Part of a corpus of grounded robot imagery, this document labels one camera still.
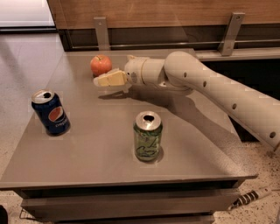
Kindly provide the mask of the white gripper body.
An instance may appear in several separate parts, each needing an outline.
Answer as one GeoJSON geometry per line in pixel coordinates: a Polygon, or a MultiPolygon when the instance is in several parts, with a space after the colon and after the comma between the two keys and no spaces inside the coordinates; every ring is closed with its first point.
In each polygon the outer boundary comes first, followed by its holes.
{"type": "Polygon", "coordinates": [[[143,67],[148,57],[127,56],[127,63],[124,66],[124,72],[128,82],[132,85],[143,85],[143,67]]]}

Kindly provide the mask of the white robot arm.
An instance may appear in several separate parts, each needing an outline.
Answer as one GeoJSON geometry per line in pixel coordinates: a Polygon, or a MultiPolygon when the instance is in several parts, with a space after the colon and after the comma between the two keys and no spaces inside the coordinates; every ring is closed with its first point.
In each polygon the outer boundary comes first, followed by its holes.
{"type": "Polygon", "coordinates": [[[126,84],[161,90],[202,93],[245,130],[273,150],[280,148],[280,101],[216,73],[188,52],[171,52],[164,59],[129,55],[124,69],[94,78],[97,87],[126,84]]]}

